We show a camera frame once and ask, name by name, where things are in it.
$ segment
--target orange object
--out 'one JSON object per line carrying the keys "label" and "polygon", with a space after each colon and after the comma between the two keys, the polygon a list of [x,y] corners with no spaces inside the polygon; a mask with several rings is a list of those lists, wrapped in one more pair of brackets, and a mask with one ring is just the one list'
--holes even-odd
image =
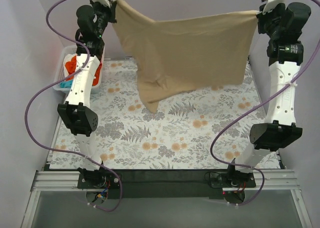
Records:
{"label": "orange object", "polygon": [[[69,75],[76,71],[76,65],[77,65],[77,56],[76,55],[74,57],[72,57],[71,61],[68,61],[65,63],[64,66],[65,66],[66,70],[68,71]],[[102,67],[102,62],[100,61],[100,65],[99,65],[98,69],[96,69],[96,72],[94,74],[95,79],[93,79],[93,82],[92,82],[93,87],[99,83],[101,67]]]}

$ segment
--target beige cloth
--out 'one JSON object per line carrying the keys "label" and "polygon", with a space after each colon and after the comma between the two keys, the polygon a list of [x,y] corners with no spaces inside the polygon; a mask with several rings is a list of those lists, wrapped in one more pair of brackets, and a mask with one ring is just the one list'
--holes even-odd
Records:
{"label": "beige cloth", "polygon": [[137,62],[142,103],[154,113],[160,100],[175,94],[241,84],[256,13],[155,21],[117,0],[113,28],[123,50]]}

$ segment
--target gray wall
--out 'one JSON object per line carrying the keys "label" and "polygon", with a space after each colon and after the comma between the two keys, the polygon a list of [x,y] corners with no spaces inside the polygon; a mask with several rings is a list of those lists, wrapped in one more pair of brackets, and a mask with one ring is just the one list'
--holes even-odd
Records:
{"label": "gray wall", "polygon": [[[47,11],[58,0],[40,0]],[[126,0],[134,9],[154,20],[174,20],[210,16],[221,13],[257,10],[260,0]],[[69,37],[74,37],[78,29],[76,10],[79,6],[86,5],[89,0],[69,0],[57,7],[50,18],[52,25]],[[123,57],[118,38],[109,25],[103,35],[107,57]],[[69,41],[64,39],[62,43],[67,46]]]}
{"label": "gray wall", "polygon": [[[319,7],[308,0],[287,0],[287,3],[303,2],[312,9],[312,15],[303,29],[301,41],[304,45],[304,64],[310,58],[320,39]],[[270,73],[266,49],[269,38],[261,35],[251,53],[251,66],[263,101],[270,94]],[[314,227],[320,227],[320,54],[310,68],[297,81],[295,98],[296,124],[303,128],[302,137],[289,147],[281,150],[283,163],[294,169],[302,186],[302,195]]]}
{"label": "gray wall", "polygon": [[[0,17],[0,227],[18,228],[47,155],[29,138],[24,112],[33,94],[53,81],[63,46],[38,0],[0,0]],[[31,107],[30,126],[43,144],[52,141],[61,99],[50,90]]]}

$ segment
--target floral pattern surface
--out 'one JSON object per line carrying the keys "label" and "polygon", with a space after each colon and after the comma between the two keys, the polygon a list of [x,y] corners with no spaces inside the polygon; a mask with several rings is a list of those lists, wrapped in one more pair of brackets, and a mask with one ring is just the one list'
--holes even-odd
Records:
{"label": "floral pattern surface", "polygon": [[[98,114],[97,150],[112,169],[225,169],[210,155],[215,136],[231,121],[260,103],[247,64],[238,86],[207,87],[162,100],[150,113],[139,99],[134,60],[106,61],[100,92],[91,94]],[[253,124],[263,122],[263,109],[229,128],[213,147],[218,158],[231,161],[246,148]],[[79,152],[74,136],[60,121],[55,148]],[[77,169],[83,158],[53,152],[51,169]],[[275,152],[259,168],[280,168]]]}

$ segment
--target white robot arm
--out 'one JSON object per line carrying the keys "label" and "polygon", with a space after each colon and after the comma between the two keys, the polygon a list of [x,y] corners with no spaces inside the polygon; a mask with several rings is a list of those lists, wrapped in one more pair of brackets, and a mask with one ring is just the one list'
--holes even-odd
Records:
{"label": "white robot arm", "polygon": [[[95,130],[98,126],[98,116],[90,109],[90,94],[95,73],[103,59],[104,41],[102,35],[108,23],[115,23],[116,3],[111,0],[90,0],[90,5],[83,5],[76,11],[79,29],[76,40],[85,44],[90,51],[87,65],[82,68],[88,54],[80,45],[76,50],[76,71],[82,71],[73,77],[70,92],[64,104],[58,105],[58,113],[64,124],[74,134],[79,142],[80,152],[86,157],[101,164],[97,152]],[[81,166],[89,171],[99,167],[84,159]]]}
{"label": "white robot arm", "polygon": [[[299,72],[303,61],[303,45],[298,38],[307,22],[311,9],[294,2],[287,6],[284,0],[267,0],[260,7],[258,18],[259,34],[270,37],[267,55],[271,76],[270,95],[290,85],[283,93],[269,103],[264,123],[254,124],[250,130],[250,144],[234,159],[235,164],[254,168],[265,156],[285,148],[301,137],[302,128],[296,127],[295,91],[296,83],[291,80]],[[229,165],[227,175],[235,183],[243,183],[252,175],[247,167]]]}

